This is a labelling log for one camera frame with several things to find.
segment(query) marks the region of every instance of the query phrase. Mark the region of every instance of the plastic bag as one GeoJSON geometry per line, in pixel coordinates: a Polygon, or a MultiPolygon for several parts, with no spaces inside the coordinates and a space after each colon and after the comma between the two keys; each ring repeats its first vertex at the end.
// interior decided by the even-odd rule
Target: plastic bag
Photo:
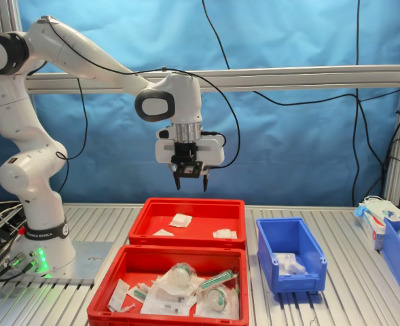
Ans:
{"type": "Polygon", "coordinates": [[[218,319],[239,319],[239,297],[235,289],[225,285],[213,287],[197,294],[194,316],[218,319]]]}
{"type": "Polygon", "coordinates": [[[306,274],[306,268],[297,262],[294,253],[275,253],[280,266],[280,275],[306,274]]]}
{"type": "Polygon", "coordinates": [[[157,282],[150,288],[145,298],[141,314],[163,314],[167,316],[189,316],[197,297],[168,294],[157,286],[157,282]]]}
{"type": "Polygon", "coordinates": [[[174,265],[156,285],[171,295],[191,295],[204,281],[197,277],[196,271],[187,263],[174,265]]]}

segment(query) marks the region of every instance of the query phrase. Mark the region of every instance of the metal plate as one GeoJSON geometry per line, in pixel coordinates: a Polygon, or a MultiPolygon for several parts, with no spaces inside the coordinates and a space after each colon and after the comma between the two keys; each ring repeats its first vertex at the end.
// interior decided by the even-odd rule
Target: metal plate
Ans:
{"type": "MultiPolygon", "coordinates": [[[[67,204],[73,240],[114,242],[95,286],[28,282],[0,284],[0,325],[88,325],[86,308],[142,205],[67,204]]],[[[251,326],[400,325],[400,287],[350,208],[247,206],[251,326]],[[302,217],[328,260],[318,295],[274,295],[257,258],[256,218],[302,217]]]]}
{"type": "Polygon", "coordinates": [[[76,250],[75,259],[67,266],[54,270],[44,277],[34,278],[33,282],[45,282],[45,278],[51,278],[56,283],[69,284],[94,284],[100,268],[111,250],[112,242],[73,241],[76,250]]]}

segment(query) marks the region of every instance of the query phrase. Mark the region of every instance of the cardboard box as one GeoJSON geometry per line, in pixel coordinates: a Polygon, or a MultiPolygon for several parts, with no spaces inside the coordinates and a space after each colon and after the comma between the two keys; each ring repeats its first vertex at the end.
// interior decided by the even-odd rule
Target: cardboard box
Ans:
{"type": "Polygon", "coordinates": [[[375,250],[381,250],[384,244],[385,226],[383,221],[374,217],[370,212],[365,211],[361,216],[357,216],[364,232],[369,237],[371,246],[375,250]]]}

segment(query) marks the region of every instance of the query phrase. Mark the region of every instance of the metal rail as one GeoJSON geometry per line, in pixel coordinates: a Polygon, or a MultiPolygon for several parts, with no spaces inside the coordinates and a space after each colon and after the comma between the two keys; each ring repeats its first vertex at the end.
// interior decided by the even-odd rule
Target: metal rail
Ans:
{"type": "MultiPolygon", "coordinates": [[[[326,88],[400,88],[400,65],[332,66],[267,69],[192,71],[207,78],[223,92],[253,90],[306,90],[326,88]]],[[[142,73],[151,82],[158,82],[168,73],[142,73]]],[[[103,81],[81,82],[85,93],[121,93],[122,89],[103,81]]],[[[200,80],[202,92],[216,92],[200,80]]],[[[76,77],[67,73],[36,73],[27,77],[30,94],[78,93],[76,77]]]]}

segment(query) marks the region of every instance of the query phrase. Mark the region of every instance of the sterile packaging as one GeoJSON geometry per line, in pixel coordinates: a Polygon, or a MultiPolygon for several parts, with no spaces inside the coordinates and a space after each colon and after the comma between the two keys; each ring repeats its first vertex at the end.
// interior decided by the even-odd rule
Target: sterile packaging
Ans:
{"type": "Polygon", "coordinates": [[[132,298],[134,298],[136,301],[139,301],[140,303],[144,303],[144,301],[145,301],[145,297],[144,297],[144,295],[138,295],[138,292],[137,291],[139,291],[140,293],[144,293],[145,294],[145,297],[147,297],[147,294],[146,294],[146,292],[144,292],[144,291],[141,291],[138,287],[133,287],[133,288],[131,288],[129,291],[127,291],[127,294],[130,296],[130,297],[132,297],[132,298]]]}
{"type": "Polygon", "coordinates": [[[184,214],[176,214],[172,219],[170,225],[176,228],[186,228],[191,223],[192,216],[184,214]]]}
{"type": "Polygon", "coordinates": [[[141,314],[189,316],[189,312],[196,302],[197,297],[194,295],[187,297],[170,295],[155,283],[147,294],[141,314]]]}
{"type": "Polygon", "coordinates": [[[297,262],[294,253],[275,253],[280,266],[280,275],[307,274],[306,268],[297,262]]]}
{"type": "Polygon", "coordinates": [[[115,287],[115,290],[112,293],[111,299],[109,300],[109,303],[107,304],[107,307],[110,311],[112,312],[121,312],[122,311],[122,304],[124,302],[124,299],[126,298],[126,294],[129,290],[129,284],[126,284],[123,282],[122,279],[118,280],[117,286],[115,287]]]}
{"type": "Polygon", "coordinates": [[[226,270],[202,282],[198,287],[197,292],[205,291],[211,287],[216,287],[217,285],[227,282],[228,280],[232,280],[236,277],[238,277],[237,274],[233,273],[231,270],[226,270]]]}
{"type": "Polygon", "coordinates": [[[236,231],[231,231],[230,229],[222,229],[213,232],[213,238],[220,238],[220,239],[237,239],[238,235],[236,231]]]}
{"type": "Polygon", "coordinates": [[[219,285],[198,293],[194,316],[238,320],[239,297],[236,290],[219,285]]]}
{"type": "Polygon", "coordinates": [[[153,235],[154,236],[174,236],[174,234],[172,234],[171,232],[165,231],[164,229],[160,229],[153,235]]]}
{"type": "Polygon", "coordinates": [[[154,283],[171,295],[191,295],[204,281],[187,263],[174,265],[162,278],[154,283]]]}
{"type": "Polygon", "coordinates": [[[363,226],[371,247],[375,250],[381,250],[385,235],[384,221],[374,217],[363,204],[360,204],[360,207],[355,210],[354,215],[363,226]]]}
{"type": "Polygon", "coordinates": [[[364,205],[382,223],[384,218],[392,222],[400,221],[400,209],[388,200],[369,200],[365,201],[364,205]]]}

